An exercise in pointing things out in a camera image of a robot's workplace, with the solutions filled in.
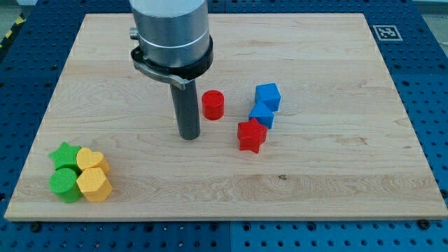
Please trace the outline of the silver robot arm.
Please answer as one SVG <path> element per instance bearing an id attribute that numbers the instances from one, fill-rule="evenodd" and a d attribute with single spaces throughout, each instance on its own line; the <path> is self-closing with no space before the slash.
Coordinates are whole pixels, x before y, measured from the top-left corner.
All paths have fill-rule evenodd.
<path id="1" fill-rule="evenodd" d="M 184 90 L 213 62 L 206 0 L 130 0 L 135 69 Z"/>

